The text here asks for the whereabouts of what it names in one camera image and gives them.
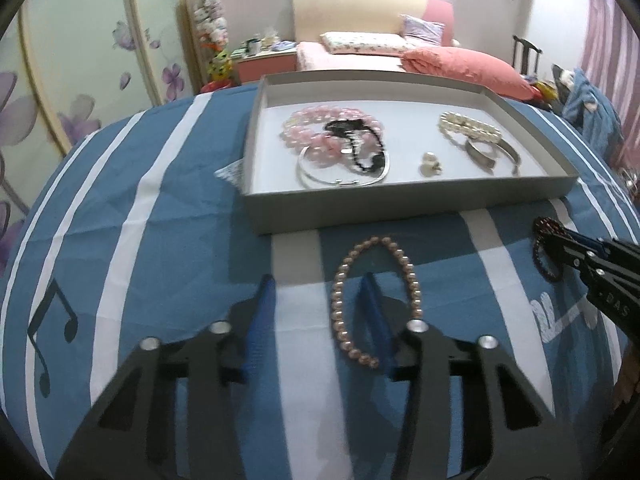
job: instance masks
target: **blue striped tablecloth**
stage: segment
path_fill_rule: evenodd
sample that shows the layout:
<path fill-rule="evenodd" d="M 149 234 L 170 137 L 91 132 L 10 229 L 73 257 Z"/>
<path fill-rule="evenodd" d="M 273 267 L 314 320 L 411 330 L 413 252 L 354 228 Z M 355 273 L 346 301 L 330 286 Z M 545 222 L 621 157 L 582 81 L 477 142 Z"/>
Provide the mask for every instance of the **blue striped tablecloth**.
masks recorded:
<path fill-rule="evenodd" d="M 40 464 L 55 471 L 92 401 L 143 337 L 192 336 L 271 273 L 275 337 L 256 380 L 234 394 L 248 479 L 388 478 L 407 386 L 344 359 L 327 296 L 345 252 L 389 234 L 415 264 L 424 319 L 456 338 L 497 336 L 556 416 L 571 421 L 590 468 L 626 339 L 584 299 L 571 271 L 558 285 L 542 279 L 530 226 L 551 216 L 591 237 L 636 242 L 636 211 L 603 161 L 563 120 L 513 102 L 578 168 L 567 197 L 257 237 L 238 190 L 215 175 L 241 157 L 255 93 L 204 94 L 106 127 L 68 155 L 31 210 L 0 288 L 0 400 Z M 368 270 L 387 295 L 403 297 L 394 264 L 371 253 L 354 266 L 347 304 Z M 66 342 L 68 316 L 54 300 L 36 334 L 50 375 L 44 397 L 27 326 L 51 280 L 77 314 L 78 333 Z M 452 402 L 455 472 L 460 396 Z"/>

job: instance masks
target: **floral pillow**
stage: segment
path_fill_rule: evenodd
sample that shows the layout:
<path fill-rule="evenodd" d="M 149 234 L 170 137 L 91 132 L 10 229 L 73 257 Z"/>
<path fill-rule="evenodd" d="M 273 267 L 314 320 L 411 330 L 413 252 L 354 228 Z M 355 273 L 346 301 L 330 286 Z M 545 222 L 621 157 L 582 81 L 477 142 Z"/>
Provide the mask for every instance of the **floral pillow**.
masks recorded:
<path fill-rule="evenodd" d="M 400 57 L 411 46 L 397 34 L 378 32 L 326 32 L 322 44 L 331 54 L 373 54 Z"/>
<path fill-rule="evenodd" d="M 407 14 L 400 14 L 400 16 L 404 19 L 402 35 L 405 39 L 418 38 L 430 46 L 442 46 L 444 23 L 425 22 Z"/>

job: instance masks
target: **metal bolt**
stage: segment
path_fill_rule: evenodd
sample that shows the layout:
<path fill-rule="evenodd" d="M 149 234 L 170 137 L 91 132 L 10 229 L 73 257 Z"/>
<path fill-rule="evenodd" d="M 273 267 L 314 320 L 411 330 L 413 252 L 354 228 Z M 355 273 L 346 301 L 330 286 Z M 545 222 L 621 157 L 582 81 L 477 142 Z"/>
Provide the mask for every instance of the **metal bolt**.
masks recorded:
<path fill-rule="evenodd" d="M 427 332 L 427 330 L 429 329 L 429 325 L 427 325 L 421 319 L 412 319 L 406 324 L 406 327 L 409 329 L 409 332 L 415 332 L 418 334 Z"/>
<path fill-rule="evenodd" d="M 231 332 L 231 323 L 228 321 L 216 321 L 211 323 L 209 331 L 213 334 L 228 334 Z"/>
<path fill-rule="evenodd" d="M 486 348 L 488 350 L 492 350 L 494 348 L 497 348 L 498 345 L 500 344 L 498 342 L 498 340 L 492 336 L 492 335 L 481 335 L 478 338 L 478 344 L 482 347 L 482 348 Z"/>
<path fill-rule="evenodd" d="M 145 351 L 156 350 L 160 346 L 160 340 L 157 337 L 147 337 L 140 341 L 140 348 Z"/>

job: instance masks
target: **shallow white box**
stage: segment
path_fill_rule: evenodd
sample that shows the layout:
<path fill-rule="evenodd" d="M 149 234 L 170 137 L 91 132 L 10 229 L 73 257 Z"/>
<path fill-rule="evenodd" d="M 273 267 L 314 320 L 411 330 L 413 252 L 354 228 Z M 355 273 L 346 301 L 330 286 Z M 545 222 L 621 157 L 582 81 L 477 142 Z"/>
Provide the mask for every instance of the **shallow white box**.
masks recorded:
<path fill-rule="evenodd" d="M 316 104 L 359 108 L 383 123 L 390 157 L 384 181 L 329 187 L 300 177 L 298 152 L 280 137 L 282 123 Z M 500 128 L 522 159 L 519 174 L 512 175 L 513 162 L 501 150 L 496 167 L 487 171 L 466 153 L 465 137 L 453 135 L 452 142 L 444 136 L 438 119 L 449 111 Z M 424 152 L 437 154 L 441 174 L 421 173 Z M 306 161 L 305 167 L 328 181 L 367 179 L 344 164 L 322 168 Z M 265 234 L 557 198 L 577 177 L 542 132 L 487 88 L 400 72 L 331 70 L 262 79 L 244 147 L 242 192 L 254 230 Z"/>

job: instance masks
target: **pink and cream headboard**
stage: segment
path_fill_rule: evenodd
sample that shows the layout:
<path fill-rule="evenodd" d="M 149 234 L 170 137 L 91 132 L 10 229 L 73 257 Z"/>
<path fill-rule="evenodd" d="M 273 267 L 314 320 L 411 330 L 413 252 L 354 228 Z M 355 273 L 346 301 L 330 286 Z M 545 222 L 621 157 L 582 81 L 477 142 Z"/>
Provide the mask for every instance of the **pink and cream headboard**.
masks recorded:
<path fill-rule="evenodd" d="M 296 41 L 319 41 L 330 30 L 402 31 L 400 14 L 445 24 L 442 44 L 453 40 L 453 6 L 441 0 L 293 0 Z"/>

